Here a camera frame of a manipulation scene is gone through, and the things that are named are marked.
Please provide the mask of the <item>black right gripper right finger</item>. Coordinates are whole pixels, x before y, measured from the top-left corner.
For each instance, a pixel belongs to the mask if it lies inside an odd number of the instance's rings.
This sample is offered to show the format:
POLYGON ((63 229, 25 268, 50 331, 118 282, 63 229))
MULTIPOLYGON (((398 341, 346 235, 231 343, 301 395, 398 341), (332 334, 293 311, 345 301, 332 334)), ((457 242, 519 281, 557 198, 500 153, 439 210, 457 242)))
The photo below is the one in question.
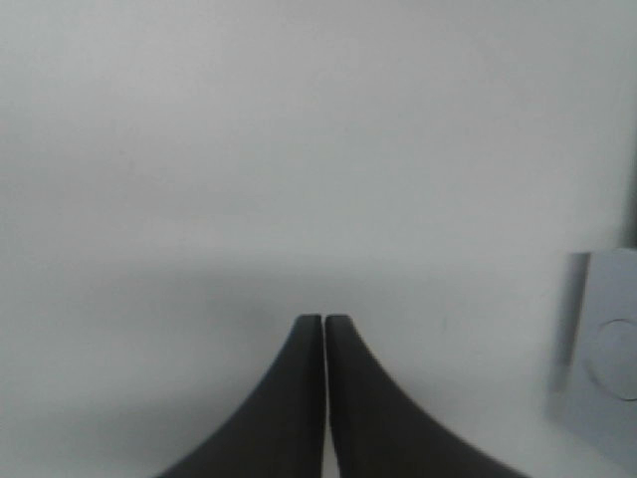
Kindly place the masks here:
POLYGON ((520 477, 422 410, 382 368, 351 317, 324 321, 329 425, 342 477, 520 477))

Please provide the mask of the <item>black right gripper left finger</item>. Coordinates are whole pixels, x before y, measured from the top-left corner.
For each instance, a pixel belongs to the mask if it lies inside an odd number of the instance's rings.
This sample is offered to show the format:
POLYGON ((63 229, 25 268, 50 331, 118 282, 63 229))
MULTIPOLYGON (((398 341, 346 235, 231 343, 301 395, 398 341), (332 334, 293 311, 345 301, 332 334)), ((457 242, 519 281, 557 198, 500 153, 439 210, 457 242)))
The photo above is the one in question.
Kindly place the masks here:
POLYGON ((322 320, 319 315, 302 315, 241 406, 161 475, 319 477, 322 455, 322 320))

